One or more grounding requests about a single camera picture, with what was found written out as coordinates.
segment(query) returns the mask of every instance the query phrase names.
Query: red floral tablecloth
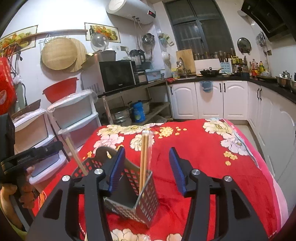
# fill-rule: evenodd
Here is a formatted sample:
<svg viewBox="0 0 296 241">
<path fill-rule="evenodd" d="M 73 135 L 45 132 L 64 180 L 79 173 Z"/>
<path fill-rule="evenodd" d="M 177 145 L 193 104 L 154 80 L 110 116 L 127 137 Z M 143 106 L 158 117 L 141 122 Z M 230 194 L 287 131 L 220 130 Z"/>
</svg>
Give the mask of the red floral tablecloth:
<svg viewBox="0 0 296 241">
<path fill-rule="evenodd" d="M 176 148 L 181 158 L 189 160 L 194 168 L 208 176 L 222 178 L 230 175 L 254 207 L 267 235 L 277 232 L 281 224 L 274 187 L 268 174 L 263 174 L 261 170 L 263 164 L 257 161 L 258 153 L 251 153 L 243 138 L 231 126 L 223 119 L 213 118 L 145 126 L 108 125 L 95 131 L 79 152 L 82 160 L 93 157 L 100 146 L 114 149 L 124 146 L 126 158 L 138 166 L 141 131 L 150 128 L 154 133 L 150 169 L 160 202 L 159 209 L 150 229 L 116 214 L 108 214 L 113 240 L 140 241 L 144 237 L 142 234 L 150 235 L 151 240 L 181 240 L 190 199 L 183 198 L 177 190 L 168 159 L 171 147 Z M 36 200 L 35 214 L 62 176 L 71 175 L 76 168 L 77 164 L 72 160 L 56 175 Z M 208 239 L 213 238 L 215 229 L 215 200 L 212 197 L 211 205 Z M 80 224 L 83 233 L 86 230 L 83 203 L 80 204 Z"/>
</svg>

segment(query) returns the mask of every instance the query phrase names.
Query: window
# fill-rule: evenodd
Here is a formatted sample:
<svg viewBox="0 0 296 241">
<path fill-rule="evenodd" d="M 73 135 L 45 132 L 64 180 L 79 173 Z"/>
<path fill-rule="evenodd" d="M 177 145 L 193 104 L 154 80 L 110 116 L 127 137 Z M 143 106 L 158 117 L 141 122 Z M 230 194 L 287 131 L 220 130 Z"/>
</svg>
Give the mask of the window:
<svg viewBox="0 0 296 241">
<path fill-rule="evenodd" d="M 194 54 L 230 53 L 232 39 L 214 0 L 175 0 L 165 3 L 179 50 Z"/>
</svg>

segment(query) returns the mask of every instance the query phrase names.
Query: window frame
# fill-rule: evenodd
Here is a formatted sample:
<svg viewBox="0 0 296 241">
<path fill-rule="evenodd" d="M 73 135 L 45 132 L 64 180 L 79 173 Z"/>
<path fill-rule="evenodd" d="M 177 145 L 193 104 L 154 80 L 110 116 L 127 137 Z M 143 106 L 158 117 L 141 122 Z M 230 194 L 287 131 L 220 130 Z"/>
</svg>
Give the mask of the window frame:
<svg viewBox="0 0 296 241">
<path fill-rule="evenodd" d="M 187 1 L 187 3 L 189 4 L 189 6 L 190 6 L 190 8 L 191 8 L 191 10 L 192 10 L 192 12 L 193 12 L 193 14 L 194 14 L 195 20 L 189 20 L 189 21 L 185 21 L 185 22 L 181 22 L 181 21 L 180 21 L 180 22 L 178 22 L 178 23 L 174 23 L 174 24 L 173 24 L 173 21 L 172 21 L 171 16 L 170 16 L 170 14 L 169 14 L 169 12 L 168 12 L 168 9 L 167 9 L 167 4 L 169 4 L 169 3 L 173 3 L 173 2 L 177 2 L 177 1 Z M 223 14 L 222 14 L 222 12 L 221 12 L 221 10 L 220 10 L 218 4 L 216 3 L 215 0 L 209 0 L 209 1 L 212 1 L 212 2 L 214 3 L 216 9 L 218 10 L 218 12 L 219 12 L 219 14 L 220 14 L 219 16 L 216 16 L 216 17 L 215 17 L 215 16 L 198 17 L 198 16 L 196 15 L 196 12 L 194 11 L 194 8 L 193 8 L 193 6 L 192 6 L 190 0 L 172 0 L 172 1 L 167 0 L 167 1 L 163 1 L 163 5 L 164 5 L 164 7 L 165 7 L 165 12 L 166 12 L 166 14 L 167 14 L 167 16 L 168 16 L 168 18 L 169 18 L 170 25 L 171 25 L 172 30 L 173 30 L 173 34 L 174 34 L 174 38 L 175 38 L 175 40 L 176 40 L 176 45 L 177 45 L 177 49 L 178 49 L 178 50 L 182 50 L 182 48 L 181 48 L 181 46 L 179 46 L 179 43 L 178 43 L 179 41 L 177 40 L 177 37 L 176 37 L 177 35 L 176 35 L 176 32 L 175 32 L 175 28 L 174 28 L 174 26 L 177 26 L 177 25 L 184 25 L 184 24 L 187 24 L 187 23 L 193 23 L 193 22 L 196 22 L 197 27 L 198 27 L 198 29 L 199 29 L 199 33 L 200 33 L 200 35 L 201 35 L 201 45 L 204 47 L 205 52 L 208 52 L 208 54 L 212 54 L 212 53 L 210 53 L 210 51 L 209 51 L 209 47 L 208 47 L 208 44 L 207 44 L 207 40 L 206 40 L 206 38 L 205 38 L 205 34 L 204 34 L 204 31 L 203 31 L 203 29 L 202 29 L 202 25 L 201 25 L 201 22 L 200 22 L 200 21 L 202 21 L 202 20 L 210 20 L 210 19 L 221 19 L 221 20 L 223 20 L 223 21 L 225 22 L 226 27 L 227 27 L 228 34 L 229 34 L 230 39 L 231 39 L 232 48 L 234 49 L 234 45 L 233 45 L 233 41 L 232 41 L 232 37 L 231 37 L 230 31 L 229 31 L 229 28 L 228 28 L 227 22 L 225 21 L 225 18 L 224 18 L 224 16 L 223 16 Z"/>
</svg>

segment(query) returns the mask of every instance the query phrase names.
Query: kettle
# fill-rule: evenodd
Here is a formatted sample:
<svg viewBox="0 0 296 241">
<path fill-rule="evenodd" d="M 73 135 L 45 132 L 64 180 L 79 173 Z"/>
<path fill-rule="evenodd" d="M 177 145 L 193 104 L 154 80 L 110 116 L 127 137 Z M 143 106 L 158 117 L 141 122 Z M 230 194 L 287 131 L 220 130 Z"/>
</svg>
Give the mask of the kettle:
<svg viewBox="0 0 296 241">
<path fill-rule="evenodd" d="M 144 51 L 139 49 L 133 49 L 130 51 L 131 60 L 135 61 L 136 65 L 140 66 L 142 63 L 146 61 L 146 57 Z"/>
<path fill-rule="evenodd" d="M 285 78 L 285 79 L 292 79 L 292 76 L 290 75 L 289 72 L 287 71 L 283 71 L 282 74 L 279 75 L 281 78 Z"/>
</svg>

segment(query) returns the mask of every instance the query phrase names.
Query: food picture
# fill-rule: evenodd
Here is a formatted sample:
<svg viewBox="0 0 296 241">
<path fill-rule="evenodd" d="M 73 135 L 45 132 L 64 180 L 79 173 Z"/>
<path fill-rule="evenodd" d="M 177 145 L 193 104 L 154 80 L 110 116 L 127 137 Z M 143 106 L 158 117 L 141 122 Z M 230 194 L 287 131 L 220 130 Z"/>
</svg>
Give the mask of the food picture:
<svg viewBox="0 0 296 241">
<path fill-rule="evenodd" d="M 10 33 L 6 36 L 4 36 L 3 38 L 0 39 L 0 52 L 3 51 L 3 49 L 9 45 L 13 45 L 15 43 L 17 43 L 21 50 L 26 50 L 29 48 L 33 48 L 36 46 L 36 40 L 35 39 L 24 39 L 25 37 L 31 35 L 31 34 L 35 34 L 37 33 L 37 27 L 36 26 L 32 26 L 32 27 L 28 27 L 28 28 L 24 28 L 18 31 L 15 31 L 13 33 Z M 13 48 L 6 48 L 4 50 L 4 56 L 7 56 L 8 54 L 11 54 L 11 52 L 13 51 Z"/>
<path fill-rule="evenodd" d="M 120 43 L 120 37 L 118 28 L 107 26 L 107 25 L 100 25 L 95 23 L 84 23 L 85 29 L 88 30 L 86 33 L 86 40 L 91 40 L 91 35 L 93 33 L 100 33 L 104 34 L 110 42 Z"/>
</svg>

